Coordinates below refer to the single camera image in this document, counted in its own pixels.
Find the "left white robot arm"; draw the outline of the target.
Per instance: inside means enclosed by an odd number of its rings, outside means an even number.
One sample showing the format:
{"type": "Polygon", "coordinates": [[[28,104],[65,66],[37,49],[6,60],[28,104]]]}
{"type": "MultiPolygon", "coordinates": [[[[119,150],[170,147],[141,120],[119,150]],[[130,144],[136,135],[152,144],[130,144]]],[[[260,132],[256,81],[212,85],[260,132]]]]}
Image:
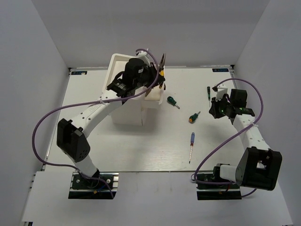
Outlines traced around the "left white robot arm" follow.
{"type": "Polygon", "coordinates": [[[61,119],[57,125],[57,146],[72,160],[75,167],[84,174],[83,182],[90,188],[99,184],[99,170],[93,164],[87,141],[94,128],[111,112],[120,108],[136,90],[146,87],[149,93],[153,87],[162,87],[165,78],[163,55],[158,67],[149,62],[147,56],[130,58],[123,71],[116,74],[102,93],[98,103],[70,120],[61,119]]]}

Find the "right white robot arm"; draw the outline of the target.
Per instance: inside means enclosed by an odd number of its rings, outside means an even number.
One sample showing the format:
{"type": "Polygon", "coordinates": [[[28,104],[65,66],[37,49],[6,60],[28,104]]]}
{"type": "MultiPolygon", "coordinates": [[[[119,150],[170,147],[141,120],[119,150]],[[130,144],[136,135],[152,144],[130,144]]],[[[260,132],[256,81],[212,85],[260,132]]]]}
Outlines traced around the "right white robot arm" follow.
{"type": "Polygon", "coordinates": [[[213,184],[222,188],[235,182],[238,186],[272,191],[279,175],[282,155],[273,151],[255,125],[255,114],[246,107],[247,92],[214,87],[209,113],[215,118],[228,117],[239,132],[245,152],[237,166],[219,163],[214,168],[213,184]]]}

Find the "green orange stubby screwdriver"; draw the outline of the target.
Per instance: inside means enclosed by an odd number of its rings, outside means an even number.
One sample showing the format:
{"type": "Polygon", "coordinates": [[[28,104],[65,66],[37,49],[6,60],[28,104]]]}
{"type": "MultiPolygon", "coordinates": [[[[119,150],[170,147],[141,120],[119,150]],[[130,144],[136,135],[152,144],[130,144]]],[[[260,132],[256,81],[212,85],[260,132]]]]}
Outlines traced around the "green orange stubby screwdriver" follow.
{"type": "Polygon", "coordinates": [[[199,114],[201,113],[201,111],[197,112],[197,113],[194,113],[193,115],[191,115],[189,117],[189,123],[194,123],[195,120],[198,118],[199,114]]]}

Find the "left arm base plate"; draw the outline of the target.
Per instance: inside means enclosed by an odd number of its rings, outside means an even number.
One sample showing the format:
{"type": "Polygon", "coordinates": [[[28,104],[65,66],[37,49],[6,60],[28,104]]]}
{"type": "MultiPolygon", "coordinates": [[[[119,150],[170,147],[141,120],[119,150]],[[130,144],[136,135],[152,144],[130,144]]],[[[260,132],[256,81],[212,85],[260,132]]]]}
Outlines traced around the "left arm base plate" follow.
{"type": "Polygon", "coordinates": [[[89,180],[74,172],[71,178],[68,199],[112,200],[118,189],[119,173],[101,173],[99,178],[106,181],[112,193],[104,182],[89,180]]]}

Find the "green stubby flathead screwdriver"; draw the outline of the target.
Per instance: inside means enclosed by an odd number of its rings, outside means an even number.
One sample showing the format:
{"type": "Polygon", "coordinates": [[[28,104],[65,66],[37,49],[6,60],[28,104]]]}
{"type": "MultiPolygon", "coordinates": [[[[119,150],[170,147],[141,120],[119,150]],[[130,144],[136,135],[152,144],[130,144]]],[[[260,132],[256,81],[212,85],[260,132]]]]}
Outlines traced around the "green stubby flathead screwdriver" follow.
{"type": "Polygon", "coordinates": [[[180,107],[177,105],[177,102],[175,101],[175,99],[171,96],[167,97],[167,102],[169,104],[171,104],[172,106],[175,106],[177,109],[180,109],[180,107]]]}

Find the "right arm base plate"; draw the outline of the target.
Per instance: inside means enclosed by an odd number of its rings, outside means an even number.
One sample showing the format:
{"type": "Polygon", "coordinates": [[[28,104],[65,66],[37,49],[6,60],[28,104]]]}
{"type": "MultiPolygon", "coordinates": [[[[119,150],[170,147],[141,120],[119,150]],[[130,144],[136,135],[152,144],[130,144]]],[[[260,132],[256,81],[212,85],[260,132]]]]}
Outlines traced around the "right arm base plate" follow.
{"type": "MultiPolygon", "coordinates": [[[[226,182],[224,179],[214,180],[213,173],[198,173],[197,180],[206,182],[226,182]]],[[[241,200],[240,187],[236,184],[208,185],[196,183],[198,201],[241,200]]]]}

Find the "green slim screwdriver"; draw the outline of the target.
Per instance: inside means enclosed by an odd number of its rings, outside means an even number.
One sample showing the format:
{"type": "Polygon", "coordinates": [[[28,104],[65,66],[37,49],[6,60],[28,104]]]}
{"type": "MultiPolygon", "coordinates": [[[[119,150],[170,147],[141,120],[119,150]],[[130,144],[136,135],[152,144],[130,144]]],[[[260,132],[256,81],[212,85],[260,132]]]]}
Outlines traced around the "green slim screwdriver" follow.
{"type": "Polygon", "coordinates": [[[207,86],[207,97],[208,97],[208,101],[209,101],[209,107],[210,107],[210,101],[211,101],[211,90],[210,90],[210,86],[207,86]]]}

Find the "blue red precision screwdriver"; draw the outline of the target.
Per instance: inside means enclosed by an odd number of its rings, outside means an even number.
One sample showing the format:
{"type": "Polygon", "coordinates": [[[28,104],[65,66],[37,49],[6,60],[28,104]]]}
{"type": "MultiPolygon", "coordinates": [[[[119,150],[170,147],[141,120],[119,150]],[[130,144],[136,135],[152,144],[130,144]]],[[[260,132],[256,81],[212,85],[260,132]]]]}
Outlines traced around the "blue red precision screwdriver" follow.
{"type": "Polygon", "coordinates": [[[195,141],[195,133],[192,132],[190,136],[190,154],[189,154],[189,164],[191,162],[191,156],[192,156],[192,150],[194,146],[194,141],[195,141]]]}

